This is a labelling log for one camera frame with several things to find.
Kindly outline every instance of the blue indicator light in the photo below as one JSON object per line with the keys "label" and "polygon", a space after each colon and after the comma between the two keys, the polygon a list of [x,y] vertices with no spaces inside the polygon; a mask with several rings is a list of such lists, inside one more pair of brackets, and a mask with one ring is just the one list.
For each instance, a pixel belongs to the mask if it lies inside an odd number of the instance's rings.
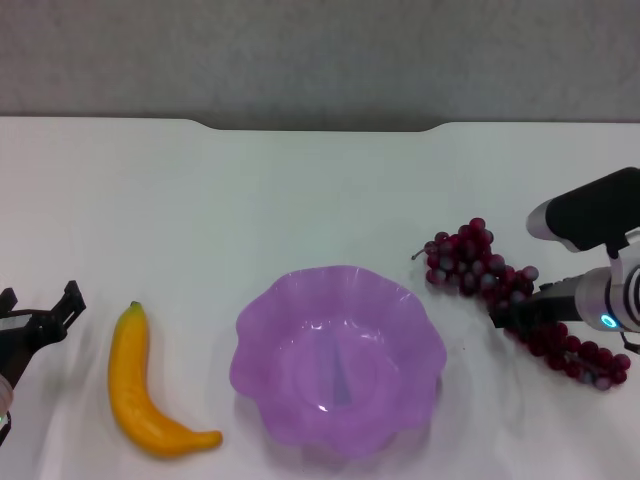
{"label": "blue indicator light", "polygon": [[604,323],[609,328],[616,328],[618,326],[618,322],[616,322],[609,315],[604,314],[600,317],[600,321]]}

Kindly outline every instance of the yellow banana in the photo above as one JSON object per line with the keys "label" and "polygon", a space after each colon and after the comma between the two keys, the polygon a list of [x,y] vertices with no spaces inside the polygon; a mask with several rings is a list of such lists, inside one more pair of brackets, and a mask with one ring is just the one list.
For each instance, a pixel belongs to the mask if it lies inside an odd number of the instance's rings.
{"label": "yellow banana", "polygon": [[122,314],[109,356],[109,399],[113,415],[129,438],[159,457],[176,457],[222,443],[218,431],[196,433],[164,416],[147,393],[149,325],[142,305]]}

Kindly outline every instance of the purple bowl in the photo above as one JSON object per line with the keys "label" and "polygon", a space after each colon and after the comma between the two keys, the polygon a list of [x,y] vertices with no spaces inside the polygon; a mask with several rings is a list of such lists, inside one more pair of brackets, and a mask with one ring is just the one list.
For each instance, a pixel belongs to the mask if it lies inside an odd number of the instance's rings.
{"label": "purple bowl", "polygon": [[431,417],[447,353],[420,300],[359,267],[291,272],[238,317],[231,384],[287,445],[376,452]]}

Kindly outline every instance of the gray wall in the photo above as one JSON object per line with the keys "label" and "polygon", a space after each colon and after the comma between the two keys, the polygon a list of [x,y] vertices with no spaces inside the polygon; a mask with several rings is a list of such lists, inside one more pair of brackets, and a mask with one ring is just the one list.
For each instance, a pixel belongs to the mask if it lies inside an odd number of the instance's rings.
{"label": "gray wall", "polygon": [[637,0],[5,0],[0,114],[640,120]]}

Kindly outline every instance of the grape bunch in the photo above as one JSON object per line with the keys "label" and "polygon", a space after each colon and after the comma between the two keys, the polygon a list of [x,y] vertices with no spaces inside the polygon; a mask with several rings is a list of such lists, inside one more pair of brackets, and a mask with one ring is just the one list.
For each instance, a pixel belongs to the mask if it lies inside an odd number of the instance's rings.
{"label": "grape bunch", "polygon": [[564,323],[537,325],[523,332],[507,330],[517,338],[534,357],[544,357],[551,370],[564,372],[569,378],[593,385],[598,390],[609,390],[613,385],[627,381],[631,359],[624,353],[613,355],[608,348],[595,342],[581,342]]}
{"label": "grape bunch", "polygon": [[[482,218],[449,235],[439,232],[432,241],[411,257],[425,254],[426,279],[432,285],[448,286],[466,297],[479,295],[490,313],[506,311],[512,305],[533,294],[539,272],[528,266],[516,270],[507,265],[502,255],[491,249],[493,233]],[[582,343],[569,335],[563,323],[535,325],[527,331],[508,331],[525,344],[535,357],[544,357],[554,371],[565,372],[570,378],[588,383],[599,390],[608,390],[627,380],[631,360],[627,355],[613,355],[594,342]]]}
{"label": "grape bunch", "polygon": [[491,251],[492,243],[493,233],[485,228],[485,221],[474,218],[458,233],[438,233],[411,258],[426,254],[429,283],[456,287],[466,297],[480,294],[490,311],[506,309],[533,294],[538,269],[529,266],[516,271]]}

